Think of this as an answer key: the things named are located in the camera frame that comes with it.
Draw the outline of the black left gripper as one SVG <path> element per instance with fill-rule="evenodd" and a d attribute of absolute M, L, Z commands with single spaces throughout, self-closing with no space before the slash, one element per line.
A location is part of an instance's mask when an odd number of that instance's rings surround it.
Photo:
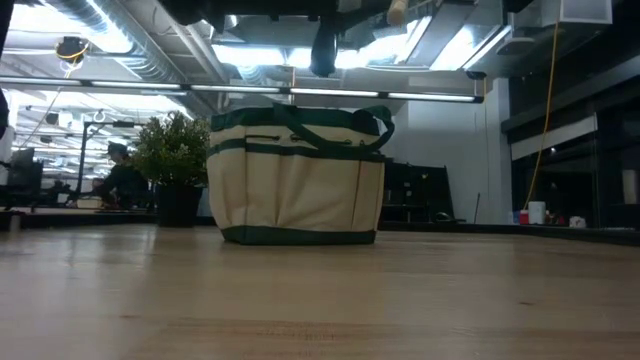
<path fill-rule="evenodd" d="M 283 16 L 336 17 L 344 22 L 362 22 L 385 12 L 390 0 L 279 0 Z M 314 39 L 309 70 L 322 78 L 335 72 L 337 56 L 337 22 L 321 19 Z"/>

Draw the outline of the beige green gardening bag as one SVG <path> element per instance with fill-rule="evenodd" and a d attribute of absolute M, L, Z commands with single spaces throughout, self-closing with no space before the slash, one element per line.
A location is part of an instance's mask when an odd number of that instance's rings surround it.
<path fill-rule="evenodd" d="M 376 238 L 390 110 L 275 103 L 210 120 L 209 204 L 242 245 L 357 245 Z"/>

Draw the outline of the long ceiling light bar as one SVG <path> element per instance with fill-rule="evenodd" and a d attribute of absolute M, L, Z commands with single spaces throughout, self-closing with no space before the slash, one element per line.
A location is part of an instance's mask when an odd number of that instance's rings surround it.
<path fill-rule="evenodd" d="M 345 97 L 363 99 L 470 103 L 479 104 L 485 100 L 480 95 L 461 95 L 429 92 L 389 92 L 371 90 L 324 89 L 298 86 L 245 86 L 245 85 L 209 85 L 190 83 L 159 83 L 120 80 L 92 80 L 46 77 L 19 77 L 0 75 L 0 85 L 55 87 L 68 90 L 71 88 L 91 88 L 107 90 L 131 90 L 138 92 L 159 92 L 161 95 L 186 95 L 188 92 L 202 93 L 231 93 L 231 94 L 259 94 L 259 95 L 301 95 L 323 97 Z"/>

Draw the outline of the black cabinet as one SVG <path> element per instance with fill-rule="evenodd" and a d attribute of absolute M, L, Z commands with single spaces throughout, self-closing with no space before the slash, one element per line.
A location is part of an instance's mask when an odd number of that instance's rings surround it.
<path fill-rule="evenodd" d="M 443 167 L 385 163 L 381 222 L 455 222 L 448 171 Z"/>

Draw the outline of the green potted plant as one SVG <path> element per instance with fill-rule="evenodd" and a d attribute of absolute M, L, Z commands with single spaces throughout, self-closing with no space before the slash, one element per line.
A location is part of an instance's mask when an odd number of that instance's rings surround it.
<path fill-rule="evenodd" d="M 134 167 L 153 185 L 158 225 L 191 228 L 207 184 L 209 127 L 174 111 L 152 117 L 138 133 Z"/>

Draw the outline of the black monitor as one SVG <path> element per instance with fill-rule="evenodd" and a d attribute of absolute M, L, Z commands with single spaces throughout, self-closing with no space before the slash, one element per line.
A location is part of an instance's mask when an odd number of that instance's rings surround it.
<path fill-rule="evenodd" d="M 43 163 L 34 160 L 35 149 L 25 148 L 0 161 L 8 171 L 7 182 L 0 185 L 0 206 L 5 211 L 15 207 L 34 208 L 41 198 Z"/>

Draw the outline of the black aluminium rig frame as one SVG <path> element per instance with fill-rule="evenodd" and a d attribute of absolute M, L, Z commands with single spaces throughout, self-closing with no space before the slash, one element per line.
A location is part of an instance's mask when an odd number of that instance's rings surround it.
<path fill-rule="evenodd" d="M 155 224 L 157 217 L 151 214 L 126 212 L 89 213 L 35 213 L 0 211 L 0 232 L 10 230 L 12 223 L 22 229 L 45 229 L 81 226 L 106 226 L 124 224 Z M 578 229 L 569 227 L 545 227 L 531 225 L 474 225 L 451 223 L 403 223 L 383 222 L 379 232 L 453 233 L 453 234 L 500 234 L 530 235 L 567 240 L 586 241 L 613 245 L 640 247 L 640 232 Z M 364 245 L 374 242 L 371 233 L 321 233 L 314 231 L 232 230 L 223 232 L 229 242 L 243 245 L 302 246 L 302 245 Z"/>

